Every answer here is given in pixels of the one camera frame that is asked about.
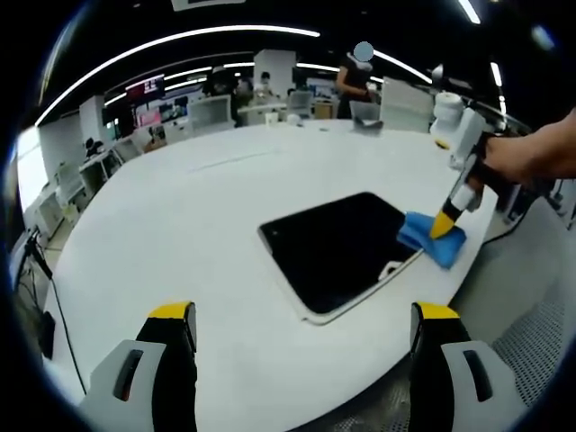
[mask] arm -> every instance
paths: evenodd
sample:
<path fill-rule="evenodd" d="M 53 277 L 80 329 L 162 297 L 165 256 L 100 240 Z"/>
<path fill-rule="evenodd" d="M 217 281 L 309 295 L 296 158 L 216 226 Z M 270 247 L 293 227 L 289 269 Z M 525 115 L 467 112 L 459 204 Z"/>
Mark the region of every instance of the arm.
<path fill-rule="evenodd" d="M 352 87 L 351 85 L 344 84 L 346 81 L 346 75 L 348 73 L 348 69 L 346 67 L 341 66 L 340 70 L 338 71 L 338 76 L 336 78 L 336 89 L 341 91 L 342 93 L 348 93 L 350 95 L 357 95 L 357 96 L 366 96 L 368 95 L 368 90 L 365 88 L 356 88 Z"/>
<path fill-rule="evenodd" d="M 486 164 L 523 184 L 534 177 L 576 177 L 576 111 L 525 137 L 491 139 Z"/>

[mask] cleaning cloth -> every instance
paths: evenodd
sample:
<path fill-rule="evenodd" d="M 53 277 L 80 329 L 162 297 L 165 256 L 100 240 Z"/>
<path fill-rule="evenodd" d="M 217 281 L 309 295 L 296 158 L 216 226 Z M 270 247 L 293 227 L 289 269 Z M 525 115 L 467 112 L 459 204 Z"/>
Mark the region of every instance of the cleaning cloth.
<path fill-rule="evenodd" d="M 424 249 L 439 266 L 448 269 L 458 258 L 458 252 L 466 241 L 466 234 L 462 229 L 453 227 L 443 237 L 433 240 L 429 234 L 433 224 L 434 218 L 430 216 L 408 212 L 396 239 L 409 248 Z"/>

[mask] black ceiling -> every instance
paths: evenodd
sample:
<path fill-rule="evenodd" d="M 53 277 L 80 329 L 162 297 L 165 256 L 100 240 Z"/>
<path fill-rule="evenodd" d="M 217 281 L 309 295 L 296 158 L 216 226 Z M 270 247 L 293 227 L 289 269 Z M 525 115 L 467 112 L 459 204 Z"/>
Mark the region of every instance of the black ceiling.
<path fill-rule="evenodd" d="M 271 24 L 320 32 L 319 38 L 242 31 L 170 41 L 122 59 L 83 83 L 46 121 L 76 109 L 101 94 L 151 69 L 213 54 L 256 52 L 262 48 L 296 50 L 301 61 L 337 66 L 343 50 L 370 41 L 377 50 L 427 73 L 439 63 L 448 75 L 470 82 L 476 96 L 497 105 L 490 61 L 500 64 L 508 112 L 537 126 L 562 115 L 569 99 L 568 80 L 576 49 L 572 24 L 563 23 L 561 0 L 471 0 L 482 19 L 470 23 L 457 0 L 247 0 L 174 12 L 170 0 L 103 0 L 84 4 L 71 20 L 67 38 L 51 70 L 37 118 L 55 98 L 81 76 L 106 60 L 142 43 L 171 34 L 229 24 Z M 62 23 L 64 17 L 55 17 Z M 556 42 L 545 51 L 531 38 L 543 25 Z M 222 62 L 248 61 L 251 55 L 191 60 L 163 72 L 173 73 Z M 419 79 L 379 58 L 377 76 L 419 83 Z"/>

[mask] ceiling light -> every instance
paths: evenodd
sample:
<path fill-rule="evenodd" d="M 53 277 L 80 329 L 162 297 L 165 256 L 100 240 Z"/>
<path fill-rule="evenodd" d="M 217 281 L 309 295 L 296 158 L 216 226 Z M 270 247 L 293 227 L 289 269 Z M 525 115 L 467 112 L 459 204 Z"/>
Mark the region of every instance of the ceiling light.
<path fill-rule="evenodd" d="M 494 75 L 494 82 L 496 86 L 502 87 L 502 75 L 500 74 L 500 68 L 496 63 L 490 63 L 490 67 L 492 68 L 492 74 Z"/>
<path fill-rule="evenodd" d="M 147 83 L 148 81 L 156 81 L 157 79 L 160 79 L 160 78 L 163 77 L 163 76 L 164 76 L 164 74 L 161 74 L 161 75 L 153 76 L 152 78 L 143 79 L 143 80 L 139 81 L 138 83 L 134 83 L 134 84 L 128 85 L 128 86 L 126 87 L 126 90 L 130 90 L 131 88 L 137 87 L 137 86 L 139 86 L 140 84 Z"/>
<path fill-rule="evenodd" d="M 224 65 L 225 68 L 245 68 L 245 67 L 253 67 L 253 61 L 247 61 L 245 63 L 229 63 L 228 65 Z"/>
<path fill-rule="evenodd" d="M 175 88 L 178 87 L 184 87 L 184 86 L 191 86 L 192 84 L 198 84 L 198 83 L 203 83 L 204 81 L 206 81 L 207 78 L 198 78 L 198 79 L 193 79 L 191 81 L 184 81 L 183 83 L 179 83 L 179 84 L 174 84 L 174 85 L 169 85 L 168 87 L 166 87 L 164 89 L 164 91 L 168 91 L 168 90 L 173 90 Z"/>
<path fill-rule="evenodd" d="M 111 100 L 104 102 L 104 106 L 108 106 L 109 104 L 113 104 L 116 101 L 121 100 L 123 97 L 126 97 L 126 93 L 119 94 L 116 97 L 113 97 Z"/>
<path fill-rule="evenodd" d="M 198 67 L 197 69 L 186 70 L 185 72 L 180 72 L 178 74 L 166 76 L 164 78 L 164 80 L 167 81 L 168 79 L 183 77 L 184 75 L 193 75 L 193 74 L 197 74 L 199 72 L 208 72 L 209 70 L 212 70 L 212 66 Z"/>
<path fill-rule="evenodd" d="M 296 63 L 296 67 L 306 69 L 327 70 L 328 72 L 338 72 L 340 70 L 338 67 L 312 65 L 311 63 Z"/>
<path fill-rule="evenodd" d="M 317 31 L 308 31 L 308 30 L 301 30 L 301 29 L 293 29 L 291 27 L 280 27 L 276 25 L 224 25 L 221 27 L 209 27 L 207 29 L 198 29 L 198 30 L 190 30 L 185 31 L 183 33 L 172 34 L 170 36 L 166 36 L 164 38 L 152 40 L 150 42 L 144 43 L 139 45 L 136 48 L 129 49 L 128 51 L 123 52 L 122 54 L 117 55 L 114 58 L 110 58 L 109 60 L 105 61 L 99 67 L 95 67 L 86 75 L 82 76 L 78 79 L 73 85 L 67 88 L 60 96 L 58 96 L 54 102 L 52 102 L 46 110 L 40 115 L 38 120 L 34 123 L 38 126 L 42 121 L 46 118 L 50 112 L 56 108 L 56 106 L 62 102 L 68 95 L 70 95 L 74 90 L 79 88 L 84 82 L 88 79 L 96 75 L 98 72 L 108 68 L 109 66 L 113 65 L 119 60 L 126 59 L 127 57 L 131 56 L 132 54 L 136 54 L 137 52 L 146 50 L 151 47 L 155 47 L 156 45 L 160 45 L 162 43 L 176 41 L 182 38 L 188 38 L 190 36 L 197 36 L 200 34 L 209 34 L 209 33 L 218 33 L 218 32 L 240 32 L 240 31 L 261 31 L 261 32 L 282 32 L 282 33 L 292 33 L 292 34 L 300 34 L 302 36 L 311 36 L 312 38 L 318 38 L 320 33 Z"/>
<path fill-rule="evenodd" d="M 468 15 L 468 19 L 473 22 L 474 24 L 480 24 L 480 18 L 474 8 L 472 7 L 470 0 L 458 0 L 460 6 L 464 9 L 466 14 Z"/>
<path fill-rule="evenodd" d="M 378 50 L 374 50 L 374 55 L 376 57 L 379 57 L 380 59 L 384 59 L 386 61 L 390 61 L 392 64 L 398 66 L 399 68 L 402 68 L 408 72 L 410 72 L 412 75 L 415 75 L 416 77 L 420 78 L 421 80 L 427 82 L 428 84 L 432 84 L 432 79 L 427 77 L 426 75 L 424 75 L 422 72 L 418 72 L 414 67 L 410 67 L 408 66 L 406 63 L 402 63 L 401 61 L 397 60 L 394 57 L 389 56 L 388 54 L 384 54 L 383 52 L 380 52 Z"/>

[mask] window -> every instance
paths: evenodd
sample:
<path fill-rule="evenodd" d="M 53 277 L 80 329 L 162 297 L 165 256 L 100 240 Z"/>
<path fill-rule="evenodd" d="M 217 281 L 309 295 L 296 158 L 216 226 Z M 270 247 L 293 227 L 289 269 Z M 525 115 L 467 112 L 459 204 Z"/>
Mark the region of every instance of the window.
<path fill-rule="evenodd" d="M 17 151 L 20 201 L 26 212 L 48 182 L 38 128 L 31 127 L 18 136 Z"/>

